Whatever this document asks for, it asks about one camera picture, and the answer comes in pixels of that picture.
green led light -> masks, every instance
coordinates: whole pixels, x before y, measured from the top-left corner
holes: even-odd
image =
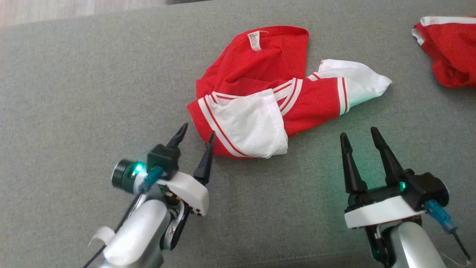
[[[400,192],[403,192],[403,190],[405,190],[405,187],[406,187],[405,182],[401,182],[400,183]]]
[[[136,172],[139,172],[143,169],[144,167],[142,165],[137,165],[136,168],[134,169]]]

white trim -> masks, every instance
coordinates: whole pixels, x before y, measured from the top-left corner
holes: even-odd
[[[286,97],[288,97],[289,94],[293,91],[292,80],[290,80],[290,82],[291,82],[291,83],[286,82],[286,83],[284,83],[284,84],[282,84],[282,85],[280,85],[280,86],[278,86],[278,87],[276,87],[276,88],[273,89],[273,92],[274,92],[274,90],[279,89],[278,92],[275,92],[275,93],[274,93],[274,98],[276,99],[277,102],[280,101],[280,100],[282,100],[282,99],[284,99],[284,98],[286,98]],[[280,87],[282,87],[283,85],[286,85],[286,84],[288,84],[288,83],[289,83],[288,86],[286,86],[286,87],[284,87],[284,88],[280,88]]]
[[[469,17],[422,17],[420,19],[421,25],[428,26],[434,24],[447,24],[447,23],[461,23],[461,24],[476,24],[476,18]]]
[[[291,94],[292,94],[292,89],[294,88],[294,84],[296,83],[296,78],[293,78],[291,80],[291,92],[288,94],[288,96],[286,97],[286,99],[284,99],[283,103],[281,103],[281,105],[279,106],[279,110],[282,111],[282,109],[284,109],[284,105],[286,105],[286,103],[288,102],[289,98],[291,97]]]
[[[346,100],[344,98],[344,86],[342,85],[342,77],[337,77],[337,93],[339,94],[340,112],[343,115],[346,112]]]
[[[416,38],[416,41],[420,46],[425,42],[425,39],[423,39],[423,36],[421,36],[421,33],[417,28],[412,30],[412,35]]]
[[[296,103],[296,100],[299,97],[299,93],[301,93],[301,88],[302,88],[302,79],[297,79],[296,90],[295,91],[293,90],[294,94],[292,92],[289,94],[289,96],[292,96],[292,98],[289,101],[289,103],[286,105],[286,107],[281,111],[281,115],[285,115],[294,106],[294,104]]]
[[[206,99],[205,98],[211,98],[210,95],[206,95],[205,97],[201,98],[198,100],[198,105],[200,106],[200,109],[202,110],[203,116],[207,120],[208,124],[210,125],[210,128],[215,131],[215,134],[217,135],[217,138],[221,141],[223,146],[230,152],[230,154],[236,156],[236,157],[247,157],[245,155],[242,155],[241,153],[237,152],[233,147],[228,143],[227,139],[225,138],[224,134],[220,131],[218,128],[217,124],[215,124],[215,121],[213,120],[211,114],[208,112],[207,105],[205,104]]]
[[[235,96],[235,95],[228,95],[228,94],[224,94],[224,93],[218,93],[218,92],[215,92],[215,91],[212,92],[212,95],[215,97],[215,100],[217,100],[217,103],[222,105],[222,106],[228,105],[228,103],[230,103],[234,99],[240,97],[240,96]],[[224,98],[221,98],[221,97],[231,98],[233,100],[224,99]]]
[[[310,76],[308,76],[307,78],[309,78],[312,82],[315,82],[317,80],[319,80],[319,78],[316,77],[317,75],[317,72],[313,72]]]
[[[293,80],[291,79],[291,80],[287,81],[286,83],[283,83],[283,84],[273,88],[273,92],[275,93],[277,90],[279,90],[279,91],[286,90],[286,88],[288,88],[292,83],[293,83]]]
[[[349,99],[349,83],[347,82],[347,78],[346,77],[343,77],[343,88],[344,90],[346,91],[344,96],[346,97],[346,103],[347,103],[347,110],[346,110],[346,113],[349,112],[349,109],[350,109],[350,99]]]

red and white shirt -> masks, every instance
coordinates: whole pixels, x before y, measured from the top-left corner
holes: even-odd
[[[440,84],[476,87],[476,18],[422,17],[411,31]]]
[[[324,60],[305,77],[308,32],[272,26],[236,36],[197,80],[188,110],[216,155],[285,154],[288,137],[385,92],[391,80],[358,62]]]

red stripe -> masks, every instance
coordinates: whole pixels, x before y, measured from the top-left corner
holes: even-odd
[[[286,108],[286,106],[289,104],[289,102],[291,101],[291,99],[293,98],[294,96],[294,93],[296,92],[296,88],[298,86],[298,80],[296,79],[296,82],[294,83],[294,88],[293,88],[293,93],[291,94],[291,96],[289,97],[289,99],[286,101],[286,104],[283,106],[283,108],[280,110],[280,111],[283,111],[284,108]]]
[[[278,88],[276,88],[276,89],[273,89],[273,92],[274,92],[274,93],[279,92],[279,91],[281,91],[281,90],[287,88],[287,87],[288,87],[289,85],[291,85],[291,84],[292,84],[292,81],[286,82],[286,83],[280,85],[280,87],[278,87]]]
[[[234,100],[236,98],[230,98],[230,97],[223,97],[223,96],[220,96],[220,95],[217,95],[218,98],[220,99],[225,99],[225,100]]]
[[[213,93],[211,94],[211,98],[212,98],[214,103],[218,104],[217,100],[215,100],[215,97],[213,96]]]
[[[344,99],[346,100],[346,109],[344,110],[344,113],[347,113],[347,90],[346,90],[346,80],[344,77],[342,77],[342,86],[344,87]]]
[[[210,115],[211,115],[211,118],[213,119],[213,121],[214,121],[215,124],[217,125],[218,130],[220,130],[221,134],[225,137],[225,139],[227,140],[227,142],[230,144],[231,148],[233,148],[235,151],[237,151],[238,153],[240,153],[240,154],[242,154],[242,155],[244,155],[244,156],[250,157],[249,155],[240,152],[237,148],[235,148],[235,147],[233,146],[233,144],[232,144],[231,141],[228,139],[228,137],[225,135],[225,133],[224,133],[223,130],[221,129],[220,125],[218,124],[217,120],[216,120],[215,117],[213,116],[213,114],[212,114],[212,112],[211,112],[211,109],[210,109],[210,106],[208,105],[207,99],[206,99],[206,98],[203,98],[203,100],[204,100],[204,102],[205,102],[205,106],[206,106],[207,109],[208,109],[208,112],[209,112]]]

blue cable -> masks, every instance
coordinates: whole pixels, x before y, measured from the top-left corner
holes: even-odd
[[[458,227],[451,220],[451,216],[438,204],[435,200],[430,200],[425,204],[425,210],[428,214],[435,219],[443,229],[451,234],[456,231]]]
[[[430,200],[426,202],[425,210],[433,219],[435,219],[443,227],[443,229],[447,233],[452,234],[455,237],[458,246],[461,248],[464,255],[466,256],[466,266],[468,266],[471,262],[471,256],[466,251],[465,247],[463,246],[463,243],[461,243],[461,240],[459,240],[459,237],[456,234],[456,230],[458,229],[458,227],[451,220],[451,216],[435,200]]]
[[[144,181],[139,185],[139,193],[146,193],[150,191],[152,186],[160,179],[162,178],[162,174],[164,173],[164,170],[160,166],[155,166],[152,168],[152,170],[147,174],[147,177],[144,179]]]

